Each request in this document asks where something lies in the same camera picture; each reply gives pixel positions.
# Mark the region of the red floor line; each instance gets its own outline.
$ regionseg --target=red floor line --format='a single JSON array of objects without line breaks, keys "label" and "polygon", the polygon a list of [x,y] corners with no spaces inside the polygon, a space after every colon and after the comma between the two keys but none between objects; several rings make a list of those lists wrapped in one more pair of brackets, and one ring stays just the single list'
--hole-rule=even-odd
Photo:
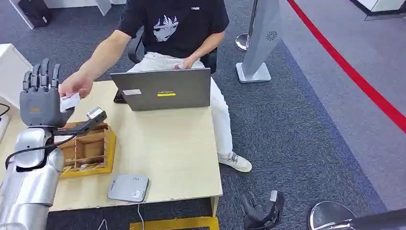
[{"label": "red floor line", "polygon": [[287,0],[296,14],[302,19],[303,23],[312,32],[314,37],[330,54],[330,56],[340,65],[355,84],[401,129],[406,133],[406,117],[401,114],[389,101],[387,101],[365,78],[360,75],[350,63],[332,46],[332,44],[323,36],[312,21],[300,9],[294,0]]}]

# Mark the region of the router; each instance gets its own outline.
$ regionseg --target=router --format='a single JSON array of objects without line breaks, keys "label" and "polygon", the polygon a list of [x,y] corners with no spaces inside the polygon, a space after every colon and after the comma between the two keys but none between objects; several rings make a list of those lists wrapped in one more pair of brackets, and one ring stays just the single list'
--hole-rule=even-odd
[{"label": "router", "polygon": [[113,200],[142,202],[148,188],[148,177],[120,174],[113,178],[108,197]]}]

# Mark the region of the yellow base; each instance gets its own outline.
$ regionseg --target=yellow base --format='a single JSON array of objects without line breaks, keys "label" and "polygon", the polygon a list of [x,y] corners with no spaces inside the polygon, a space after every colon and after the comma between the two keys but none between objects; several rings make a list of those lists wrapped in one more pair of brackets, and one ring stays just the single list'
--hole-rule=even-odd
[{"label": "yellow base", "polygon": [[[203,227],[219,230],[218,219],[216,217],[193,217],[145,222],[145,230],[180,230]],[[131,223],[130,230],[142,230],[142,223]]]},{"label": "yellow base", "polygon": [[64,178],[72,178],[72,177],[80,177],[80,176],[90,176],[96,174],[104,174],[104,173],[111,173],[113,171],[113,162],[114,162],[114,154],[115,154],[115,145],[116,145],[116,135],[109,127],[108,131],[108,150],[107,150],[107,165],[103,168],[96,168],[92,170],[85,170],[85,171],[67,171],[63,172],[60,176],[61,179]]}]

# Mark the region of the graphic print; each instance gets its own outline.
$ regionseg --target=graphic print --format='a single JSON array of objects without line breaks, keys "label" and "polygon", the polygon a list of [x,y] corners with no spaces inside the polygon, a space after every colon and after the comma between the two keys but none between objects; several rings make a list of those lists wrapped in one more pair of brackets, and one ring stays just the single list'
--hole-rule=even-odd
[{"label": "graphic print", "polygon": [[158,19],[158,23],[154,26],[154,35],[158,42],[166,42],[168,38],[176,31],[178,27],[178,19],[170,18],[164,15],[163,20]]}]

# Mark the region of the laptop lid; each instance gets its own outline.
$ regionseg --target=laptop lid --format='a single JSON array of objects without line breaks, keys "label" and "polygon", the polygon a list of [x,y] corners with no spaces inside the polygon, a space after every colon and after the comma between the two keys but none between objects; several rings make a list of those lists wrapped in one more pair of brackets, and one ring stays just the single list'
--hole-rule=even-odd
[{"label": "laptop lid", "polygon": [[210,105],[210,68],[110,74],[133,111]]}]

